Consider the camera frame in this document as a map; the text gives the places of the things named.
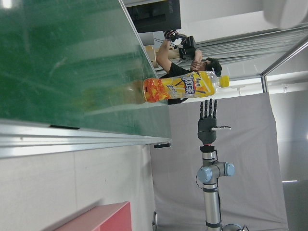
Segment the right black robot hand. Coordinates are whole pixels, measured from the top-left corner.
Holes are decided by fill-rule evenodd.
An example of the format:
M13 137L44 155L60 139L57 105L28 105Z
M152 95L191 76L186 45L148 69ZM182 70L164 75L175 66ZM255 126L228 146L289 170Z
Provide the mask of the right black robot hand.
M200 103L200 118L198 121L198 139L203 145L212 144L217 138L218 130L231 130L230 126L217 125L217 100L205 100Z

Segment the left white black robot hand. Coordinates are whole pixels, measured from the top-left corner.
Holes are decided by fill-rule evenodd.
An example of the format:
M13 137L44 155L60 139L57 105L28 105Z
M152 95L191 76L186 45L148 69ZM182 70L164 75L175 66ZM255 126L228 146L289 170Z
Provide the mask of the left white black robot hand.
M280 29L300 24L308 13L307 0L263 0L265 20Z

